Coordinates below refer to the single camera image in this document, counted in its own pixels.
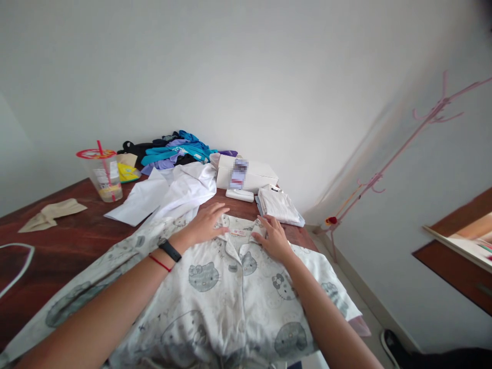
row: pink coat rack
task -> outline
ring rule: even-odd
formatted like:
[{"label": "pink coat rack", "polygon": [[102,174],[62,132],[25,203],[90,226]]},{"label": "pink coat rack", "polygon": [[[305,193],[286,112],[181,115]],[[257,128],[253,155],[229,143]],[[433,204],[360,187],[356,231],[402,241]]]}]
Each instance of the pink coat rack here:
[{"label": "pink coat rack", "polygon": [[362,192],[360,193],[359,196],[357,196],[355,198],[354,201],[352,201],[352,203],[342,213],[342,215],[340,215],[340,217],[337,218],[337,220],[338,220],[337,223],[332,224],[326,231],[323,231],[323,232],[330,232],[330,237],[332,240],[332,247],[333,247],[333,258],[334,258],[336,263],[338,263],[338,261],[337,261],[337,253],[336,253],[336,248],[335,248],[335,241],[333,238],[333,232],[335,232],[335,230],[340,226],[342,219],[345,217],[345,215],[347,215],[347,213],[350,211],[350,209],[352,209],[354,207],[354,205],[362,198],[362,196],[364,196],[364,194],[369,189],[372,190],[373,192],[376,192],[376,193],[383,193],[386,190],[386,189],[383,189],[381,191],[378,191],[374,188],[374,185],[383,177],[383,174],[386,171],[386,169],[388,169],[389,166],[396,160],[396,158],[408,147],[408,145],[410,145],[410,142],[412,142],[414,140],[414,138],[417,137],[417,135],[424,129],[424,127],[426,125],[434,124],[434,123],[444,123],[444,122],[450,121],[452,119],[458,118],[459,116],[462,116],[464,114],[464,112],[461,112],[459,114],[456,114],[455,116],[452,116],[451,118],[444,118],[443,115],[438,116],[439,113],[441,113],[447,105],[451,104],[457,97],[459,97],[459,96],[461,96],[461,95],[463,95],[463,94],[465,94],[465,93],[467,93],[467,92],[469,92],[469,91],[471,91],[471,90],[473,90],[473,89],[475,89],[475,88],[477,88],[477,87],[479,87],[479,86],[481,86],[487,82],[490,82],[490,81],[492,81],[492,77],[489,79],[486,79],[483,82],[475,82],[474,84],[471,84],[467,88],[455,93],[454,95],[452,95],[450,97],[446,97],[447,70],[443,72],[443,74],[442,74],[442,96],[441,96],[441,99],[430,110],[430,112],[423,117],[419,117],[417,115],[417,112],[415,109],[412,110],[414,119],[418,120],[418,121],[423,120],[422,124],[417,128],[417,130],[413,133],[413,135],[411,135],[410,138],[403,144],[403,146],[400,147],[400,149],[397,151],[397,153],[395,155],[393,155],[393,157],[386,163],[386,165],[383,167],[383,169],[381,169],[378,173],[376,173],[368,183],[361,184],[360,180],[357,180],[357,184],[359,186],[362,186],[362,188],[363,188]]}]

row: cup lid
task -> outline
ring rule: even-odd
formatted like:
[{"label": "cup lid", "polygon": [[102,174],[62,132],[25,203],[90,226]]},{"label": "cup lid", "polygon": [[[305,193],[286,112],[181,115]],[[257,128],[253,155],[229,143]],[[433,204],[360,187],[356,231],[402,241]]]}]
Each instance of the cup lid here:
[{"label": "cup lid", "polygon": [[87,149],[87,150],[82,150],[77,153],[77,156],[82,159],[109,159],[110,157],[113,157],[116,155],[116,151],[114,150],[103,150],[103,155],[101,155],[101,152],[99,149]]}]

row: cardboard box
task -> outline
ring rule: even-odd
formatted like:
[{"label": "cardboard box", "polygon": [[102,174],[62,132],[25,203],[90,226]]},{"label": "cardboard box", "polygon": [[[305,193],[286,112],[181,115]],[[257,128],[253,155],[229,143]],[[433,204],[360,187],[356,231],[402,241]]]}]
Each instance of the cardboard box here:
[{"label": "cardboard box", "polygon": [[[217,170],[217,188],[227,190],[231,181],[232,168],[234,166],[235,157],[221,155]],[[265,163],[248,160],[248,171],[244,180],[243,190],[258,193],[260,187],[268,184],[276,185],[278,176],[272,168]]]}]

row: table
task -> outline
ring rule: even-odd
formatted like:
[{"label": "table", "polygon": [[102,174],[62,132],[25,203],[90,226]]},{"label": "table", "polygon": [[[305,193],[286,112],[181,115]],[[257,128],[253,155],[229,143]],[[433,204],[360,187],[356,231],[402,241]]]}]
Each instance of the table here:
[{"label": "table", "polygon": [[[122,185],[124,198],[135,183]],[[17,233],[44,206],[69,198],[75,198],[87,206],[87,210],[59,218],[56,220],[57,226],[44,231]],[[103,217],[122,202],[101,201],[90,180],[84,179],[0,218],[1,244],[19,242],[36,247],[24,276],[0,299],[0,352],[56,292],[112,245],[137,230],[138,227]],[[225,190],[221,189],[200,208],[215,202],[225,202],[231,208],[228,214],[235,217],[254,220],[259,214],[255,202],[227,198]],[[318,251],[304,228],[286,224],[282,226],[291,243]],[[24,265],[27,253],[28,250],[22,247],[9,247],[0,251],[0,290],[15,278]]]}]

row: beige cloth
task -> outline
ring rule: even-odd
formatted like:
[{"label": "beige cloth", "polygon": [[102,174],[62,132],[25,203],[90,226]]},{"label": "beige cloth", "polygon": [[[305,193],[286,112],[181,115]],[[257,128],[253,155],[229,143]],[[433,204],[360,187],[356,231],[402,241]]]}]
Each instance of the beige cloth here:
[{"label": "beige cloth", "polygon": [[41,212],[29,219],[19,233],[42,231],[56,225],[55,218],[60,218],[66,215],[79,213],[87,209],[75,199],[68,199],[62,202],[46,205],[41,209]]},{"label": "beige cloth", "polygon": [[137,162],[137,157],[135,154],[118,154],[116,155],[116,161],[121,164],[128,165],[129,167],[135,167]]}]

